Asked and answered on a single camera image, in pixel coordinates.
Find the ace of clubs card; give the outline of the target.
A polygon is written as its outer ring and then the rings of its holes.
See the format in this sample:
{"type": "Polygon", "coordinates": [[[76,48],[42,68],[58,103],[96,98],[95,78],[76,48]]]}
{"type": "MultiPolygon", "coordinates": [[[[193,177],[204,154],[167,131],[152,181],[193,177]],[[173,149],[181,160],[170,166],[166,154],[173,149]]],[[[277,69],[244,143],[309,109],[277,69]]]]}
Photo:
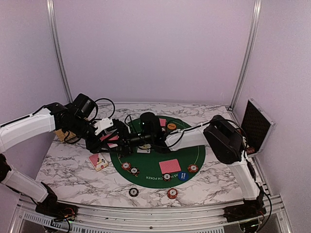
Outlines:
{"type": "Polygon", "coordinates": [[[151,153],[151,145],[145,144],[137,147],[137,153],[151,153]]]}

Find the red playing card deck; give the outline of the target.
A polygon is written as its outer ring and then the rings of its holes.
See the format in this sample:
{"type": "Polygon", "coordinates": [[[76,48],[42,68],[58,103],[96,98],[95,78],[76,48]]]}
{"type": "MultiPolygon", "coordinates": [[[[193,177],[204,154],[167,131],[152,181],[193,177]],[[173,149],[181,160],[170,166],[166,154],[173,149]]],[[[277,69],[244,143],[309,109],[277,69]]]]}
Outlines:
{"type": "Polygon", "coordinates": [[[109,139],[107,139],[110,135],[103,135],[101,138],[100,138],[100,141],[101,141],[101,144],[100,144],[100,147],[101,148],[109,148],[109,149],[112,149],[112,148],[116,148],[118,147],[118,144],[116,143],[116,141],[119,139],[119,136],[118,135],[115,135],[109,139]]]}

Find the red chips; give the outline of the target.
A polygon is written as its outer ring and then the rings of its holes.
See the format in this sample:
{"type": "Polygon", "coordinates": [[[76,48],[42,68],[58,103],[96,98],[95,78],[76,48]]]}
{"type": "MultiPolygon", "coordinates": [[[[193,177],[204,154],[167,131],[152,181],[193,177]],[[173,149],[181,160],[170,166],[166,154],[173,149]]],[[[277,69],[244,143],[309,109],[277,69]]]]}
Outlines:
{"type": "Polygon", "coordinates": [[[123,170],[130,170],[131,169],[131,164],[129,162],[124,162],[121,165],[123,170]]]}
{"type": "Polygon", "coordinates": [[[188,171],[190,173],[196,173],[199,170],[199,167],[196,164],[191,164],[188,166],[188,171]]]}

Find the black chips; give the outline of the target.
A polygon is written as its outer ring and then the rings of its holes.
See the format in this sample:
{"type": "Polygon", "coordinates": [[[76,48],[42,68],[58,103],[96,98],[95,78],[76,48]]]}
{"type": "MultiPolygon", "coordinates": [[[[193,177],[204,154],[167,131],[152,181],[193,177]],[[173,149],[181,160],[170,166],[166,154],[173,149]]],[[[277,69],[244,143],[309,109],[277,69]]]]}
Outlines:
{"type": "Polygon", "coordinates": [[[172,179],[172,175],[171,175],[170,173],[165,173],[165,174],[162,175],[162,180],[163,180],[163,181],[168,182],[168,181],[170,181],[171,179],[172,179]]]}
{"type": "Polygon", "coordinates": [[[140,173],[140,170],[137,167],[132,167],[130,173],[134,176],[137,176],[140,173]]]}

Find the card dealt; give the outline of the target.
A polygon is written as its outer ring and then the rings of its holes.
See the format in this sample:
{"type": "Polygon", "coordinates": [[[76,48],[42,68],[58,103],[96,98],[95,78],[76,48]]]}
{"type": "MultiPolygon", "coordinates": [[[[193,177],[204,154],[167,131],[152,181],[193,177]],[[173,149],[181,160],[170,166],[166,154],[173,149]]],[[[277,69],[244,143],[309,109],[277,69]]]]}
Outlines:
{"type": "Polygon", "coordinates": [[[160,118],[160,119],[159,119],[159,122],[160,122],[160,126],[161,126],[161,127],[165,127],[165,126],[166,126],[166,119],[160,118]]]}
{"type": "Polygon", "coordinates": [[[175,173],[181,171],[181,167],[177,159],[161,161],[159,162],[159,166],[162,174],[175,173]]]}

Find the orange big blind button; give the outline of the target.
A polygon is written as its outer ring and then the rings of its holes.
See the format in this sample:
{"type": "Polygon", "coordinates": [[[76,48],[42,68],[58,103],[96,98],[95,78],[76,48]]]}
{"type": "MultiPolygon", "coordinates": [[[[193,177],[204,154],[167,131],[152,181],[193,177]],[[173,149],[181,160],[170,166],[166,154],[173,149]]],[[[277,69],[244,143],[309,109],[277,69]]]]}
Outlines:
{"type": "Polygon", "coordinates": [[[169,123],[169,124],[167,125],[167,128],[168,128],[169,130],[175,130],[175,129],[177,128],[177,126],[176,126],[174,123],[169,123]]]}

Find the black poker chip stack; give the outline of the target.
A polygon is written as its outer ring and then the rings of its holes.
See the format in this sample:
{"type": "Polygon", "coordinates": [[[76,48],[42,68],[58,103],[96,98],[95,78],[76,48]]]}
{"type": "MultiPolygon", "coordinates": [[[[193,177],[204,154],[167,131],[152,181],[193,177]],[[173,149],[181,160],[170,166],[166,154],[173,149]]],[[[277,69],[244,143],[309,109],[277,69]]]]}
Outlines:
{"type": "Polygon", "coordinates": [[[137,197],[139,195],[139,190],[137,188],[131,188],[129,190],[129,195],[131,197],[137,197]]]}

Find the blue small blind button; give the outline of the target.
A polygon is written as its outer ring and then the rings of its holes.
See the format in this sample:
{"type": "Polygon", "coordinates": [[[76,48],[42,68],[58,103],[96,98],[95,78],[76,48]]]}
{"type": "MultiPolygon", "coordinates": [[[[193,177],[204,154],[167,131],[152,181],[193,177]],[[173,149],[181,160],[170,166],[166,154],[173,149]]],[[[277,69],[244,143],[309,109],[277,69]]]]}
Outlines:
{"type": "Polygon", "coordinates": [[[189,179],[189,174],[187,172],[181,171],[178,173],[177,177],[180,181],[185,182],[189,179]]]}

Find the red poker chip stack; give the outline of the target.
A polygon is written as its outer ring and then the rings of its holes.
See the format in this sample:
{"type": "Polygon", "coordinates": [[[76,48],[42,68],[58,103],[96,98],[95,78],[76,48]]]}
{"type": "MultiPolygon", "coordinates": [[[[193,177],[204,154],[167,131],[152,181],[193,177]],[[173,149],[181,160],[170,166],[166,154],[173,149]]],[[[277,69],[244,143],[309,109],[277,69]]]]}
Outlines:
{"type": "Polygon", "coordinates": [[[170,188],[167,191],[167,196],[169,199],[175,199],[178,195],[178,191],[175,188],[170,188]]]}

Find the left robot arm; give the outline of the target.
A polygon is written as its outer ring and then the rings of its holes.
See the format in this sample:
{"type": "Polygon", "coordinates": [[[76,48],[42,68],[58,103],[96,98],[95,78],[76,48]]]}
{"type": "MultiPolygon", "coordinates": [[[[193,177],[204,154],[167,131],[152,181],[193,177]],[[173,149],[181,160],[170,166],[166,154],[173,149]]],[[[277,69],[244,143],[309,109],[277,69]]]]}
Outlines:
{"type": "Polygon", "coordinates": [[[30,197],[40,213],[60,216],[73,210],[72,205],[60,204],[52,189],[36,181],[34,175],[52,143],[53,131],[74,133],[85,140],[91,152],[100,149],[100,137],[113,122],[111,117],[89,120],[91,112],[98,109],[96,101],[79,94],[72,103],[46,104],[31,114],[1,124],[0,183],[30,197]]]}

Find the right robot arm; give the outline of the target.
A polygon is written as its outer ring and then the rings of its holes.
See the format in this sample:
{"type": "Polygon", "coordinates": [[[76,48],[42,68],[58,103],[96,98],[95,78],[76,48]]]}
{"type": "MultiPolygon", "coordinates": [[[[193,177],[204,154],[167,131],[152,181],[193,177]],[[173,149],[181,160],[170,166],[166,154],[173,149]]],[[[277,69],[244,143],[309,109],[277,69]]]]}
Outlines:
{"type": "Polygon", "coordinates": [[[118,129],[118,141],[121,145],[110,154],[112,164],[134,184],[168,188],[185,183],[203,166],[209,146],[242,190],[241,214],[252,217],[262,205],[264,192],[247,160],[243,132],[220,115],[199,126],[182,123],[171,129],[161,124],[161,117],[146,112],[118,129]]]}

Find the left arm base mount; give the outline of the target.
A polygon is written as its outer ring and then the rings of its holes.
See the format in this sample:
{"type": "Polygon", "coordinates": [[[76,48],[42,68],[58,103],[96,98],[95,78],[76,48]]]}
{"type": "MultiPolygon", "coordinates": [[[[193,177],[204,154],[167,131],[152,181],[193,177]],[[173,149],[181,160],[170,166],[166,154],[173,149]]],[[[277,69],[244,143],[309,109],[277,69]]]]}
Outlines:
{"type": "Polygon", "coordinates": [[[43,203],[37,204],[35,211],[40,214],[54,217],[56,221],[61,220],[75,220],[78,212],[78,207],[65,203],[52,203],[45,205],[43,203]]]}

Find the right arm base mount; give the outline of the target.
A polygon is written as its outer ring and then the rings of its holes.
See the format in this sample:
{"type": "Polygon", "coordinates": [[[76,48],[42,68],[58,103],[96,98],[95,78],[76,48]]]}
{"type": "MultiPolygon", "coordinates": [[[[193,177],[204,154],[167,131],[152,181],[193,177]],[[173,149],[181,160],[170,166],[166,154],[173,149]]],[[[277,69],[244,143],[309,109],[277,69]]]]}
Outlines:
{"type": "Polygon", "coordinates": [[[267,211],[265,208],[257,209],[254,206],[247,206],[244,204],[228,206],[224,208],[224,218],[226,218],[227,222],[234,222],[245,220],[253,217],[258,217],[266,214],[267,211]]]}

